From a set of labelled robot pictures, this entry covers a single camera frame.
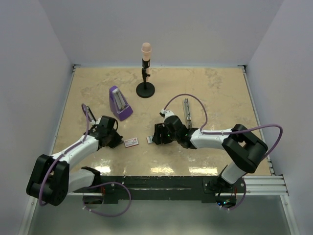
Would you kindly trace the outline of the grey black stapler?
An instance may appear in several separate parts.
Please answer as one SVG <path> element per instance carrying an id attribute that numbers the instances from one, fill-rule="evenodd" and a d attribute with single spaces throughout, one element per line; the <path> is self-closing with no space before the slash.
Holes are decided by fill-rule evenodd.
<path id="1" fill-rule="evenodd" d="M 185 117 L 185 122 L 186 122 L 187 128 L 191 129 L 192 128 L 192 120 L 191 120 L 189 101 L 187 98 L 185 98 L 183 100 L 183 111 L 184 111 L 184 117 Z"/>

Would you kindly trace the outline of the staple box sleeve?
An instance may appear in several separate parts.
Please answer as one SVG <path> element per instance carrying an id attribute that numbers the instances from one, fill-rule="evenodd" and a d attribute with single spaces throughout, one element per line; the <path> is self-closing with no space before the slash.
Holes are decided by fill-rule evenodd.
<path id="1" fill-rule="evenodd" d="M 131 138 L 131 139 L 125 140 L 124 145 L 126 148 L 128 148 L 128 147 L 133 147 L 133 146 L 139 145 L 139 142 L 138 142 L 137 138 Z"/>

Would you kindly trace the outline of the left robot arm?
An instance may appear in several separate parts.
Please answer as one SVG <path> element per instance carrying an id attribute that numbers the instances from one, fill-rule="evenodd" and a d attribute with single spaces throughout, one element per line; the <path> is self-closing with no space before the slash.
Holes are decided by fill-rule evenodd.
<path id="1" fill-rule="evenodd" d="M 71 170 L 83 159 L 103 147 L 115 148 L 122 143 L 118 134 L 118 121 L 101 116 L 84 135 L 69 146 L 51 156 L 40 155 L 34 165 L 26 193 L 38 199 L 40 205 L 60 205 L 68 193 L 86 188 L 96 192 L 101 188 L 100 172 L 91 167 Z"/>

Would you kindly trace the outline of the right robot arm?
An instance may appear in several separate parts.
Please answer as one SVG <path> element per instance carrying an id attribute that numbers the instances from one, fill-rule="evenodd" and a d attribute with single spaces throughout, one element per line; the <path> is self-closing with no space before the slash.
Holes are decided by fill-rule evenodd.
<path id="1" fill-rule="evenodd" d="M 156 145 L 177 142 L 186 149 L 212 148 L 225 150 L 232 162 L 219 175 L 218 187 L 230 192 L 237 180 L 247 173 L 254 173 L 263 160 L 268 146 L 241 124 L 214 133 L 199 128 L 187 128 L 176 115 L 164 118 L 154 125 L 152 142 Z"/>

